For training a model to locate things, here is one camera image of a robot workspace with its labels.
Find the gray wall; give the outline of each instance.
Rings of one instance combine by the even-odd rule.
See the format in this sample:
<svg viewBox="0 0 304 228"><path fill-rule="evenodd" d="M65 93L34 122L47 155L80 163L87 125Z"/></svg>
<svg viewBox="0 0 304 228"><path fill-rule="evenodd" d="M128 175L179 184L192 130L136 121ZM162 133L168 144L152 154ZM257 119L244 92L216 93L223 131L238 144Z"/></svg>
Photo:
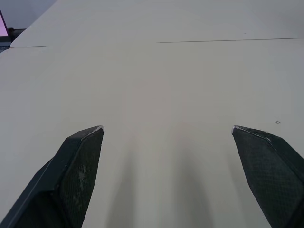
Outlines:
<svg viewBox="0 0 304 228"><path fill-rule="evenodd" d="M0 9L8 27L26 29L56 0L0 0Z"/></svg>

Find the white tabletop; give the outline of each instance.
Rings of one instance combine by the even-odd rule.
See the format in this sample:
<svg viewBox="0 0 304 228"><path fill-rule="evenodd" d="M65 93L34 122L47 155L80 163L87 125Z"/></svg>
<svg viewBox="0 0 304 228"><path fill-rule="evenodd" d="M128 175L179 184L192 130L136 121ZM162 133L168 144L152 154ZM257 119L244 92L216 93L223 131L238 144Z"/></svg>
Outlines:
<svg viewBox="0 0 304 228"><path fill-rule="evenodd" d="M47 47L0 55L0 219L65 138L103 125L84 228L269 228L230 131L304 156L304 40L158 42L301 37L303 4L98 2L59 0L12 45Z"/></svg>
<svg viewBox="0 0 304 228"><path fill-rule="evenodd" d="M304 37L300 0L58 0L12 47Z"/></svg>

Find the pink screen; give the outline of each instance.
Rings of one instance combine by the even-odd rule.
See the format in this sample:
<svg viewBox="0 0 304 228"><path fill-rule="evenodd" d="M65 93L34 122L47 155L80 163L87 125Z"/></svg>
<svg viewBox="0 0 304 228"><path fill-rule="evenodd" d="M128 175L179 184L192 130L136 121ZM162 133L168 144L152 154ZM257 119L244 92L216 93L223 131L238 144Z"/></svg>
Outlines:
<svg viewBox="0 0 304 228"><path fill-rule="evenodd" d="M0 37L4 37L4 36L7 36L7 35L8 35L8 33L6 32L4 22L2 20L2 17L0 16Z"/></svg>

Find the black plastic part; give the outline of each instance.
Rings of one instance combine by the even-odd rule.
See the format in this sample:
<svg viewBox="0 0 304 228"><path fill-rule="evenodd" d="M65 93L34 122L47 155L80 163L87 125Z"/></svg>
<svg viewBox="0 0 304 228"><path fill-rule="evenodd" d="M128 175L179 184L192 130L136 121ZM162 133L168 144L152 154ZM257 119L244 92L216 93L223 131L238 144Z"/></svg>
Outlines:
<svg viewBox="0 0 304 228"><path fill-rule="evenodd" d="M235 126L249 187L272 228L304 227L304 159L282 138Z"/></svg>
<svg viewBox="0 0 304 228"><path fill-rule="evenodd" d="M80 228L93 192L104 131L68 137L32 178L0 228Z"/></svg>

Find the computer monitor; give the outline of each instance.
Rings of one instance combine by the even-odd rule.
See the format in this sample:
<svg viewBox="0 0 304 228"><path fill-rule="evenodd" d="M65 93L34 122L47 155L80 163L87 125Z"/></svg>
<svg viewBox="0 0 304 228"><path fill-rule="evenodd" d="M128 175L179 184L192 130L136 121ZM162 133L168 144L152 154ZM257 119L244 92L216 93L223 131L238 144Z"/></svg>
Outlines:
<svg viewBox="0 0 304 228"><path fill-rule="evenodd" d="M3 15L0 10L0 42L10 42L10 37L8 35L8 30L3 19Z"/></svg>

